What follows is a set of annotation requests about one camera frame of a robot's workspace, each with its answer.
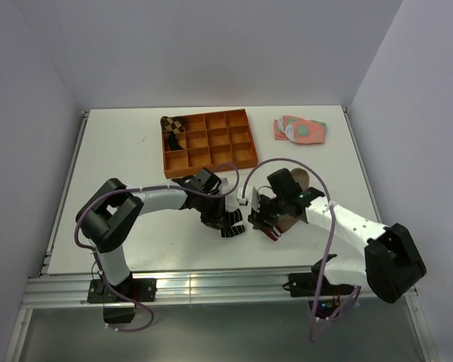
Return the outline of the brown sock striped cuff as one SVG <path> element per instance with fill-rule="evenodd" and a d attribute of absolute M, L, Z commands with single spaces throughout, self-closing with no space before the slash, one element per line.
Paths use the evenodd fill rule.
<path fill-rule="evenodd" d="M 301 168 L 295 168 L 290 171 L 293 179 L 297 182 L 303 191 L 309 188 L 310 176 L 306 170 Z M 266 231 L 264 234 L 272 241 L 277 241 L 283 234 L 291 229 L 297 222 L 307 223 L 307 218 L 304 214 L 298 217 L 289 215 L 280 216 L 279 220 L 272 231 Z"/>

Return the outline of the black white striped sock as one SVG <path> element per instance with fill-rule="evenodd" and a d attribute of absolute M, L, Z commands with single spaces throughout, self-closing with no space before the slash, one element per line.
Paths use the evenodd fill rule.
<path fill-rule="evenodd" d="M 234 238 L 235 236 L 245 233 L 246 227 L 242 216 L 242 211 L 226 211 L 223 215 L 223 221 L 220 227 L 220 236 L 222 238 Z"/>

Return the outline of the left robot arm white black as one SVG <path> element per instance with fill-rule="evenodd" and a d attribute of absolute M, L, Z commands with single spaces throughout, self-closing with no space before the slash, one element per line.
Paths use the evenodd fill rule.
<path fill-rule="evenodd" d="M 75 243 L 90 250 L 105 281 L 105 293 L 123 301 L 134 293 L 133 276 L 123 243 L 139 216 L 163 210 L 196 210 L 200 222 L 233 236 L 242 219 L 228 211 L 221 179 L 207 168 L 196 175 L 172 179 L 169 184 L 130 189 L 117 178 L 108 179 L 75 217 Z"/>

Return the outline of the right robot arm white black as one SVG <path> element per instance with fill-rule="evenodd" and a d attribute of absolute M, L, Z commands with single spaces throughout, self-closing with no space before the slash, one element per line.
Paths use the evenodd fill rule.
<path fill-rule="evenodd" d="M 256 189 L 243 189 L 238 195 L 240 202 L 251 206 L 248 221 L 254 229 L 276 240 L 284 232 L 281 217 L 304 218 L 358 253 L 353 258 L 329 253 L 310 272 L 289 277 L 292 296 L 347 296 L 361 287 L 384 302 L 394 303 L 426 275 L 424 261 L 405 226 L 371 221 L 328 200 L 325 192 L 314 187 L 303 189 L 286 168 L 270 174 L 267 180 L 273 197 Z"/>

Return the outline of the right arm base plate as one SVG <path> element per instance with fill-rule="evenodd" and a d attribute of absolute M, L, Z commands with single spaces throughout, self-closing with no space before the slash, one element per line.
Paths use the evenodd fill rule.
<path fill-rule="evenodd" d="M 319 273 L 317 271 L 288 274 L 288 280 L 282 289 L 290 293 L 290 297 L 314 297 Z M 350 284 L 331 284 L 326 277 L 322 279 L 320 296 L 347 296 L 355 290 Z"/>

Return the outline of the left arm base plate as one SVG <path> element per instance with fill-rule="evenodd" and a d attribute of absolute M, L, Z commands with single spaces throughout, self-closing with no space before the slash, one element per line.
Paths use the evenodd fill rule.
<path fill-rule="evenodd" d="M 91 281 L 87 296 L 89 304 L 110 304 L 125 302 L 118 293 L 137 302 L 153 302 L 156 297 L 155 278 L 132 278 L 124 281 L 119 286 L 112 286 L 115 293 L 108 288 L 101 279 Z"/>

